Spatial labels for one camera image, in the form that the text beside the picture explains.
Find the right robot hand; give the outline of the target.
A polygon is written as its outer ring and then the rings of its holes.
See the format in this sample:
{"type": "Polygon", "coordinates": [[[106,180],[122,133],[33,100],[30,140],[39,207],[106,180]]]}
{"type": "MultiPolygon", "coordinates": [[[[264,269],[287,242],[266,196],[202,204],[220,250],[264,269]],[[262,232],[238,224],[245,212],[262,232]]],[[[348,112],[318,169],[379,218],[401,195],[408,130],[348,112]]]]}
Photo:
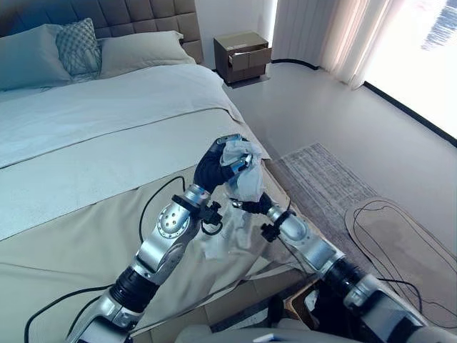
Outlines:
{"type": "Polygon", "coordinates": [[[257,202],[241,201],[239,199],[231,199],[231,204],[234,208],[243,210],[250,214],[267,215],[269,209],[273,206],[272,199],[267,193],[263,193],[257,202]]]}

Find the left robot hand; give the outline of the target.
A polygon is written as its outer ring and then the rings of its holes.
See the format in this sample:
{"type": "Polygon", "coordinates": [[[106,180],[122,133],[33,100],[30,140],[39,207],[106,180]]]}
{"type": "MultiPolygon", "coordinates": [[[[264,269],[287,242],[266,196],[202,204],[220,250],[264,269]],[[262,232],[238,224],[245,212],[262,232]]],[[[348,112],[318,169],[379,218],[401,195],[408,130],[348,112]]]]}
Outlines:
{"type": "Polygon", "coordinates": [[[221,164],[221,157],[228,143],[248,142],[248,139],[240,134],[230,134],[217,138],[203,155],[194,173],[194,184],[201,187],[209,194],[218,186],[228,182],[251,164],[252,154],[238,153],[233,162],[228,165],[221,164]]]}

